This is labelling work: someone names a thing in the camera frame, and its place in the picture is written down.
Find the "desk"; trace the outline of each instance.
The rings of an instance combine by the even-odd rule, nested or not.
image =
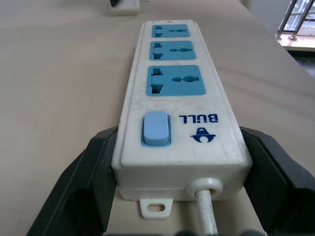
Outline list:
[[[273,136],[315,175],[315,80],[237,0],[149,0],[135,17],[109,17],[104,2],[0,3],[0,235],[25,235],[62,171],[118,125],[147,20],[197,21],[239,124]],[[245,191],[214,210],[221,233],[262,230]],[[194,203],[145,221],[116,194],[109,233],[181,229],[200,232]]]

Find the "white power cord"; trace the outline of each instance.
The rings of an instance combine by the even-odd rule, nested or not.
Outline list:
[[[196,192],[196,196],[203,235],[217,235],[218,230],[213,213],[210,190],[199,190]]]

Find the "power strip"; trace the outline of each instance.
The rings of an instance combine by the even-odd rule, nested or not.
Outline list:
[[[173,200],[196,201],[203,189],[235,196],[251,165],[197,23],[143,24],[112,160],[122,197],[140,201],[146,219],[166,218]]]

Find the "power outlet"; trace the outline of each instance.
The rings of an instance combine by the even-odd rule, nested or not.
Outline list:
[[[191,41],[151,42],[150,60],[194,60]]]
[[[206,93],[199,67],[196,65],[150,66],[148,96],[189,96]]]
[[[155,25],[152,27],[153,38],[181,38],[189,37],[186,24],[182,25]]]

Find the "power switch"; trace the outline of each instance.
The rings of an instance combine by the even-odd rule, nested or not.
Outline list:
[[[144,143],[150,146],[163,146],[169,142],[170,134],[166,112],[147,112],[143,121]]]

